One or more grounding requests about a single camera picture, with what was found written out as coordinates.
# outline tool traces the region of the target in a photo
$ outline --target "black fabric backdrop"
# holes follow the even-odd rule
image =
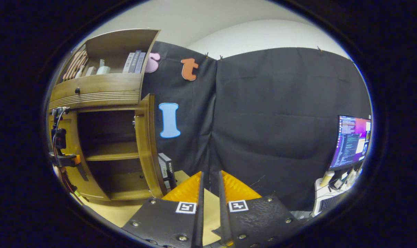
[[[314,181],[329,165],[339,114],[368,118],[369,96],[352,61],[318,49],[278,48],[215,61],[164,42],[157,71],[144,76],[142,97],[156,94],[158,152],[175,170],[209,174],[206,187],[218,194],[222,169],[290,210],[314,204]],[[181,75],[182,59],[194,58],[196,80]],[[179,105],[181,135],[162,138],[158,104]]]
[[[159,153],[173,161],[175,171],[183,170],[188,175],[209,169],[210,133],[215,107],[216,60],[192,50],[157,41],[152,47],[159,53],[159,67],[152,73],[145,73],[141,97],[155,94],[155,136]],[[194,58],[199,64],[193,69],[196,79],[185,80],[182,75],[182,59]],[[161,103],[176,103],[176,125],[181,134],[175,138],[162,138],[163,112]]]

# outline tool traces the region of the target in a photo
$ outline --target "monitor screen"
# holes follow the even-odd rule
[[[336,150],[329,171],[348,168],[365,158],[371,136],[371,120],[339,116]]]

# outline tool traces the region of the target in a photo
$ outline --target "cabinet drawer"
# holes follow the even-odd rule
[[[51,94],[49,110],[100,105],[138,104],[141,74],[112,73],[79,77],[57,84]]]

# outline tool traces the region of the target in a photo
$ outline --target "bottle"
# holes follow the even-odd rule
[[[75,75],[74,78],[77,79],[77,78],[81,77],[81,74],[83,73],[83,68],[84,68],[84,65],[80,66],[80,69],[78,70],[78,72],[77,72],[77,74]]]
[[[100,59],[100,68],[98,68],[97,75],[108,74],[110,71],[109,66],[104,66],[104,59]]]
[[[325,187],[333,176],[334,176],[334,171],[325,172],[325,176],[323,177],[322,182],[320,183],[320,187]]]

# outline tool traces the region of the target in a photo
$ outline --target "ceiling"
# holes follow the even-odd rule
[[[106,22],[84,40],[122,29],[161,29],[158,41],[188,47],[218,30],[244,22],[281,19],[314,25],[266,0],[151,0]]]

